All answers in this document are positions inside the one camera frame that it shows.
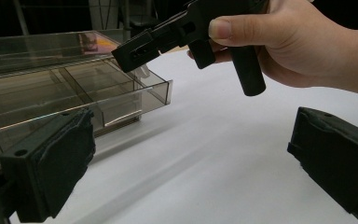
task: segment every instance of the plastic storage container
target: plastic storage container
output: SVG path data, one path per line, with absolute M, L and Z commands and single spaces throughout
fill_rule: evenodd
M 65 111 L 91 108 L 99 136 L 168 105 L 172 82 L 121 72 L 117 45 L 97 32 L 0 38 L 0 154 Z

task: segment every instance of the black handle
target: black handle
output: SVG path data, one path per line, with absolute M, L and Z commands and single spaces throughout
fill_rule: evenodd
M 266 89 L 263 74 L 253 46 L 230 47 L 232 62 L 237 70 L 243 92 L 256 96 Z

